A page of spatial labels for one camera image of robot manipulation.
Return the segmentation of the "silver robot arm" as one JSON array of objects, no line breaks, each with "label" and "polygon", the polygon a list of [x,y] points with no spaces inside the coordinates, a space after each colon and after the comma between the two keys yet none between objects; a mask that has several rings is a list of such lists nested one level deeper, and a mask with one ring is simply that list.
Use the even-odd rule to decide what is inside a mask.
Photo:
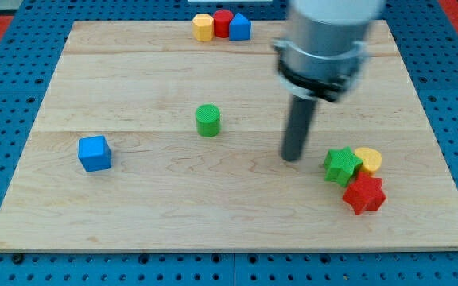
[{"label": "silver robot arm", "polygon": [[383,0],[291,0],[285,31],[274,40],[278,78],[300,101],[336,102],[359,82],[367,34]]}]

